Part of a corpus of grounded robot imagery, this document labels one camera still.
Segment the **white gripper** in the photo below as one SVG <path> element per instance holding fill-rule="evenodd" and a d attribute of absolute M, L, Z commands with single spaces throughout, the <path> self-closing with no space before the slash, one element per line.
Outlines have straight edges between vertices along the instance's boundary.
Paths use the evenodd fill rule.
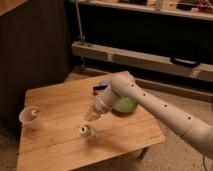
<path fill-rule="evenodd" d="M 90 108 L 85 114 L 86 121 L 95 121 L 101 117 L 100 114 L 106 114 L 115 103 L 115 93 L 111 89 L 105 89 L 95 97 L 93 108 Z"/>

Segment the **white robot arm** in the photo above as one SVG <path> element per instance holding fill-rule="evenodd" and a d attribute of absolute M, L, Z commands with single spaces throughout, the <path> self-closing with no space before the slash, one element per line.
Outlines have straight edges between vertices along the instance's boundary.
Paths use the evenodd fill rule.
<path fill-rule="evenodd" d="M 213 160 L 213 126 L 140 88 L 129 72 L 112 76 L 110 84 L 94 98 L 85 119 L 99 119 L 120 97 L 134 100 L 195 150 Z"/>

